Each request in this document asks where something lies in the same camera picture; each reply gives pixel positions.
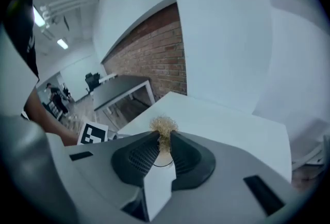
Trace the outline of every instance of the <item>white wall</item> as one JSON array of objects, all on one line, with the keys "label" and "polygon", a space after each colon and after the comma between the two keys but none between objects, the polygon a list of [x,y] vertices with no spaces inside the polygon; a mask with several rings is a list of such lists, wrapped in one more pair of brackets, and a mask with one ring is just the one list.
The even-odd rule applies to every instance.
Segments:
[{"label": "white wall", "polygon": [[88,85],[85,81],[85,76],[88,73],[95,74],[97,72],[101,72],[101,66],[96,55],[85,57],[61,70],[64,83],[75,101],[80,100],[88,94],[86,90]]},{"label": "white wall", "polygon": [[62,77],[61,74],[56,75],[56,79],[57,79],[57,82],[58,82],[60,85],[63,85],[64,80],[63,80],[63,77]]},{"label": "white wall", "polygon": [[188,95],[252,113],[271,59],[269,0],[177,0]]},{"label": "white wall", "polygon": [[[59,73],[61,70],[65,69],[69,65],[74,64],[75,62],[92,55],[95,56],[95,50],[93,43],[90,41],[77,44],[73,47],[69,47],[68,53],[65,56],[56,57],[48,55],[47,57],[41,58],[37,56],[37,67],[40,79],[37,84],[37,87],[39,87],[46,80],[53,77],[55,74]],[[99,73],[101,74],[101,76],[106,75],[104,67],[101,64]]]},{"label": "white wall", "polygon": [[330,37],[287,11],[272,8],[272,22],[269,76],[254,114],[286,125],[296,159],[330,123]]},{"label": "white wall", "polygon": [[137,25],[175,0],[100,0],[93,42],[99,62]]}]

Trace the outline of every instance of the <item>black office chair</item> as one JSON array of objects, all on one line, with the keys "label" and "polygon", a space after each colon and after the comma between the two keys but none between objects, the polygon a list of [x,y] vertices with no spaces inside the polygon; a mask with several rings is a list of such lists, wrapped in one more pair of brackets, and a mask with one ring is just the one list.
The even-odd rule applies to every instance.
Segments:
[{"label": "black office chair", "polygon": [[85,81],[86,81],[86,83],[88,85],[88,88],[89,88],[89,89],[86,89],[88,94],[93,92],[95,88],[97,88],[98,86],[101,85],[99,83],[99,79],[100,79],[100,74],[99,73],[96,73],[94,75],[92,75],[91,73],[88,73],[85,76]]}]

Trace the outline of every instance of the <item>person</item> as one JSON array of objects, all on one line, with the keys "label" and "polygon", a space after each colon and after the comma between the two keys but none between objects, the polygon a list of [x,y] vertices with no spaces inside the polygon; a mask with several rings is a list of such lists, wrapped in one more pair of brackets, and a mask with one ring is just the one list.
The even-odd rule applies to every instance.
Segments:
[{"label": "person", "polygon": [[55,106],[59,109],[59,111],[63,112],[64,116],[66,116],[69,111],[62,102],[62,98],[64,98],[64,96],[62,95],[60,89],[50,83],[47,83],[46,88],[51,91],[51,100],[55,103]]},{"label": "person", "polygon": [[[34,13],[32,0],[2,0],[1,18],[4,28],[12,40],[15,48],[25,60],[30,69],[38,76],[36,64],[35,39],[32,28]],[[76,145],[78,136],[64,127],[50,113],[48,113],[38,97],[36,88],[33,89],[24,106],[28,118],[39,124],[45,132],[57,134],[65,146]]]},{"label": "person", "polygon": [[63,89],[63,93],[66,95],[66,97],[67,97],[68,99],[71,98],[71,93],[69,92],[69,90],[68,90],[67,87],[64,87],[64,89]]}]

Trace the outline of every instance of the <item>ceiling light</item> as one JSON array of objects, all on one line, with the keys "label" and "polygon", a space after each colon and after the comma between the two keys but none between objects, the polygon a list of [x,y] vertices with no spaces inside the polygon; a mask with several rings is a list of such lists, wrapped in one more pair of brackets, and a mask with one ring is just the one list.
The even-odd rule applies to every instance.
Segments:
[{"label": "ceiling light", "polygon": [[36,25],[38,25],[39,27],[44,26],[45,20],[41,17],[41,15],[38,13],[38,11],[36,10],[36,8],[34,6],[33,6],[33,13],[35,14]]},{"label": "ceiling light", "polygon": [[57,43],[62,46],[64,49],[67,49],[69,46],[62,39],[58,40]]}]

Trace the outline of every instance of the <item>brick wall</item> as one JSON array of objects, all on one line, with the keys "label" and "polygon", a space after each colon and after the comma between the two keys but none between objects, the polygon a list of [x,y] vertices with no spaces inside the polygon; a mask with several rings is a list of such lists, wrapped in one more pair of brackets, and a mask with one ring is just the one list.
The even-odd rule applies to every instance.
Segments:
[{"label": "brick wall", "polygon": [[[103,64],[108,74],[150,77],[155,100],[169,91],[186,95],[185,53],[177,5],[164,8],[138,25]],[[135,96],[150,103],[145,89]]]}]

